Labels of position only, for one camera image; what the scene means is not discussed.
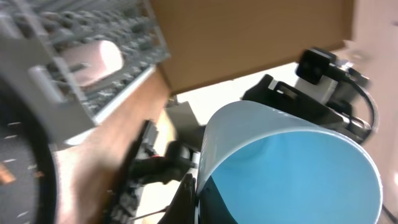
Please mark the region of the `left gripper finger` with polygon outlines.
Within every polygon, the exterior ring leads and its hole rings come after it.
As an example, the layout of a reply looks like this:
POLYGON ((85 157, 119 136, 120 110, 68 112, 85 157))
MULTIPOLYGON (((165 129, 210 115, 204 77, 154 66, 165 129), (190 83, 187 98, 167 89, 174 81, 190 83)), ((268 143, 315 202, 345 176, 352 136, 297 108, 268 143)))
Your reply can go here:
POLYGON ((171 204, 158 224, 194 224, 195 182, 192 174, 183 177, 171 204))

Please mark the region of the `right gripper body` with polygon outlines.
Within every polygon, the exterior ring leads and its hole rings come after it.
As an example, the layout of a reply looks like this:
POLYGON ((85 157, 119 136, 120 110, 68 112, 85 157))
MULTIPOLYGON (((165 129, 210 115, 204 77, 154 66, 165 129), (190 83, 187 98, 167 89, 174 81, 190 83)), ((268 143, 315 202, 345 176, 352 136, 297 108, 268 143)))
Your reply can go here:
POLYGON ((340 130, 349 126, 349 119, 296 88, 264 75, 241 98, 294 115, 321 127, 340 130))

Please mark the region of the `blue plastic cup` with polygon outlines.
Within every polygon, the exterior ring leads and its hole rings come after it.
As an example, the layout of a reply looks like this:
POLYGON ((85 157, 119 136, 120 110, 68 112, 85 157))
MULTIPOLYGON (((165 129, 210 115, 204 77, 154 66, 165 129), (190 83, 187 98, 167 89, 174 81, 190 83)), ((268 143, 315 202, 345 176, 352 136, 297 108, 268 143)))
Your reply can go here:
POLYGON ((379 171, 349 137, 253 101, 206 125, 197 193, 214 184, 238 223, 376 223, 379 171))

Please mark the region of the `pink plastic cup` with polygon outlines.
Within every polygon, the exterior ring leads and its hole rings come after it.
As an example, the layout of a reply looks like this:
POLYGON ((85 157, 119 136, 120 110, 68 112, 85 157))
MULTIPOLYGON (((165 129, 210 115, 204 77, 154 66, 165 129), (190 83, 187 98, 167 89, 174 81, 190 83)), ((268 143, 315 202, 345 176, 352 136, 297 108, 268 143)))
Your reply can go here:
POLYGON ((67 65, 87 64, 73 73, 78 86, 90 86, 122 69, 123 55, 119 47, 108 40, 96 40, 60 53, 67 65))

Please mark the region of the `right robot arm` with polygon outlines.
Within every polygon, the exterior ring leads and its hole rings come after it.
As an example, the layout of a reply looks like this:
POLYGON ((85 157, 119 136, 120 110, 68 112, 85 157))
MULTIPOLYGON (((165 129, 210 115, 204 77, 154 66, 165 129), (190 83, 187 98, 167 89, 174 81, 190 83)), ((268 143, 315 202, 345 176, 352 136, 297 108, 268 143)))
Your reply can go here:
POLYGON ((294 86, 290 86, 266 74, 245 91, 241 99, 270 106, 364 144, 379 125, 376 102, 367 91, 369 78, 344 59, 332 63, 331 69, 344 73, 349 82, 323 76, 317 85, 313 85, 300 77, 294 86), (369 121, 355 115, 353 101, 357 97, 367 104, 369 121))

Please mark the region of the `grey dishwasher rack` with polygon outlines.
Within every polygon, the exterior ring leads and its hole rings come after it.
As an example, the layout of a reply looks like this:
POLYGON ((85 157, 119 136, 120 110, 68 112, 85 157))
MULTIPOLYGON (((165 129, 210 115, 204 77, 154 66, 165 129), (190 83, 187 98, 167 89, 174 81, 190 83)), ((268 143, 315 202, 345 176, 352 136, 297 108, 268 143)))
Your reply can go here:
POLYGON ((38 117, 50 142, 80 144, 169 57, 149 1, 1 1, 1 78, 38 117), (96 40, 116 44, 122 69, 78 86, 60 53, 96 40))

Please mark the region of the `round black tray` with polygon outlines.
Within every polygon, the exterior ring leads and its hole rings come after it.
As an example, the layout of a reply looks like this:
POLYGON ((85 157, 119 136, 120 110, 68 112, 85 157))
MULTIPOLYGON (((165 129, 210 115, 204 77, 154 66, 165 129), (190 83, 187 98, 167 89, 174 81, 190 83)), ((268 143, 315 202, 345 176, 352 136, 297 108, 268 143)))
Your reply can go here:
POLYGON ((1 81, 1 223, 54 223, 57 202, 47 134, 10 84, 1 81))

